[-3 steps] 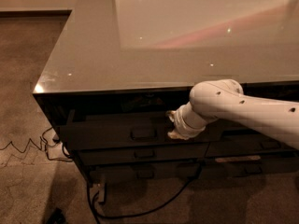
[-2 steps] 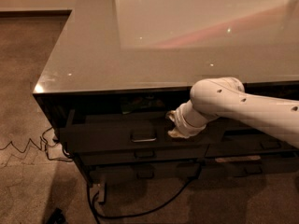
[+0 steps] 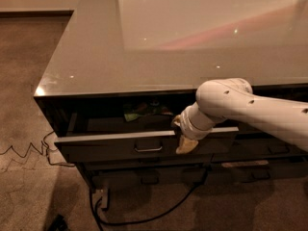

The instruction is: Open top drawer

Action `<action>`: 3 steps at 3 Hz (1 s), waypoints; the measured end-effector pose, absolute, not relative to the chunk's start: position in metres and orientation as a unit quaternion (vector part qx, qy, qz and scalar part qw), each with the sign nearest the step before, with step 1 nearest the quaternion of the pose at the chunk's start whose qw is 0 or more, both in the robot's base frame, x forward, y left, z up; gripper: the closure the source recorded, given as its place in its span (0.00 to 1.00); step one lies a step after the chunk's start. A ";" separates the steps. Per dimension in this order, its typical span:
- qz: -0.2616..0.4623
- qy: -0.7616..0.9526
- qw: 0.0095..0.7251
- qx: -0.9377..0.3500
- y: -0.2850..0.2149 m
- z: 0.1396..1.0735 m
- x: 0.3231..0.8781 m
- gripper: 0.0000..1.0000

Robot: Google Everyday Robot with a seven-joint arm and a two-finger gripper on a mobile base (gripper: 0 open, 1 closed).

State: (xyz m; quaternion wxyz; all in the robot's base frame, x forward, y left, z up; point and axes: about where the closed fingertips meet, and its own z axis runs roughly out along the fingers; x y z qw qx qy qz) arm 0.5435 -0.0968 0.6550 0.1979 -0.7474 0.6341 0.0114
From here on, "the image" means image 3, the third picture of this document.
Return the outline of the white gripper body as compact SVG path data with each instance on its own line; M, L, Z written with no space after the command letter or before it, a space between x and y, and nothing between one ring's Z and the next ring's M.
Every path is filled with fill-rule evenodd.
M200 111L197 104L188 106L180 115L181 131L191 140L203 140L214 126L215 123Z

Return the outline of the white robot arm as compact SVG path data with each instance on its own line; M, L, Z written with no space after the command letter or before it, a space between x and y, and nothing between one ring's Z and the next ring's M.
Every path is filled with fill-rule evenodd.
M195 102L173 120L182 131L176 152L192 152L215 125L227 119L308 151L307 111L305 102L255 95L242 78L206 81L198 87Z

